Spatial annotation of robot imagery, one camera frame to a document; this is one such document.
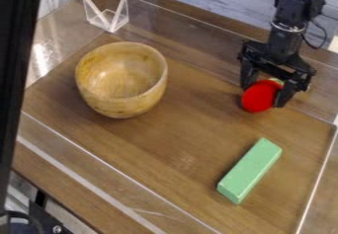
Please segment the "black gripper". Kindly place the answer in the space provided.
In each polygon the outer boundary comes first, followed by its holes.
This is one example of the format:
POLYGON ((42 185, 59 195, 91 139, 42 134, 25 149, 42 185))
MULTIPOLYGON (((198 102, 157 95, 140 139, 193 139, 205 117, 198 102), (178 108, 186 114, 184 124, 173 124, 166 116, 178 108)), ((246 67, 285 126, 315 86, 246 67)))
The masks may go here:
POLYGON ((258 41, 244 41, 238 53, 241 61, 241 87, 248 90, 257 82, 260 72, 279 78, 276 82, 283 86, 274 100, 274 107, 284 108, 297 92, 307 92, 312 77, 317 70, 301 58, 299 53, 287 59, 277 59, 269 53, 269 45, 258 41))

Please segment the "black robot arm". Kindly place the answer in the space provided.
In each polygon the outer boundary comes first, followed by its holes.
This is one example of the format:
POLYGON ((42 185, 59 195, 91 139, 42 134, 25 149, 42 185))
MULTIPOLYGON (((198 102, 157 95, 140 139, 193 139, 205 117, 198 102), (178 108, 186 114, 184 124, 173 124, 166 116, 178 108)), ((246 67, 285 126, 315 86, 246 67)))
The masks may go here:
POLYGON ((327 30, 315 21, 323 14, 324 6, 325 0, 276 0, 277 12, 272 20, 269 41, 242 42, 238 59, 245 93, 253 92, 258 85, 269 82, 258 79, 261 72, 277 79, 270 94, 252 97, 265 110, 284 108, 295 95, 309 89, 317 71, 301 58, 300 50, 304 43, 313 49, 324 45, 315 46, 305 37, 311 23, 324 31, 324 38, 328 39, 327 30))

